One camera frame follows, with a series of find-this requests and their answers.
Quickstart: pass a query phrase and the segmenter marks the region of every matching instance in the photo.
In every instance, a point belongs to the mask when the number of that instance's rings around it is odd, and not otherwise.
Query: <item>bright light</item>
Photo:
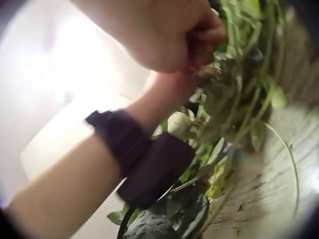
[[[75,97],[119,92],[120,75],[106,36],[87,19],[70,19],[59,27],[50,65],[57,91],[72,92]]]

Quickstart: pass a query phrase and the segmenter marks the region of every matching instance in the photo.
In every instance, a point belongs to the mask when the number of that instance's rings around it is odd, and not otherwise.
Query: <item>white surface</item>
[[[67,0],[28,1],[0,43],[0,203],[90,132],[82,120],[91,111],[116,106],[89,95],[133,99],[148,74]],[[70,94],[76,100],[39,133]],[[19,156],[37,133],[22,153],[25,172]],[[120,208],[110,197],[74,238],[114,238],[117,226],[106,215]]]
[[[45,171],[62,155],[92,132],[84,119],[93,111],[124,107],[130,102],[125,98],[104,95],[85,100],[74,100],[59,112],[28,144],[21,153],[21,162],[29,180]],[[112,193],[84,226],[72,237],[116,238],[118,226],[106,216],[122,209],[123,202]]]
[[[27,182],[21,151],[70,96],[133,99],[148,74],[67,0],[27,1],[0,42],[2,202]]]

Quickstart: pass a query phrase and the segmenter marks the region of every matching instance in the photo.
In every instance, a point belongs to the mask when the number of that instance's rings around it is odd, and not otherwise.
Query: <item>black cord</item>
[[[122,223],[120,225],[120,229],[119,229],[119,232],[117,233],[116,239],[123,239],[127,223],[129,222],[129,219],[131,218],[135,209],[136,209],[136,207],[129,207],[129,209],[127,210],[127,212],[122,220]]]

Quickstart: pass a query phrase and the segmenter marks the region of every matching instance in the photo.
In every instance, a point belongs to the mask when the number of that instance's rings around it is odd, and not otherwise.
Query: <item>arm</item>
[[[151,135],[192,94],[189,73],[152,75],[151,87],[127,112]],[[30,238],[69,238],[121,180],[110,149],[91,135],[12,199],[5,213]]]

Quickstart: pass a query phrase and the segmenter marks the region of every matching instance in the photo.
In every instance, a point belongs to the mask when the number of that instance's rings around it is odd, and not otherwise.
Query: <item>black cuff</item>
[[[124,110],[95,111],[86,121],[110,147],[113,157],[122,168],[122,176],[127,177],[151,142],[141,126]]]
[[[117,193],[129,206],[146,209],[178,180],[194,156],[186,142],[163,132]]]

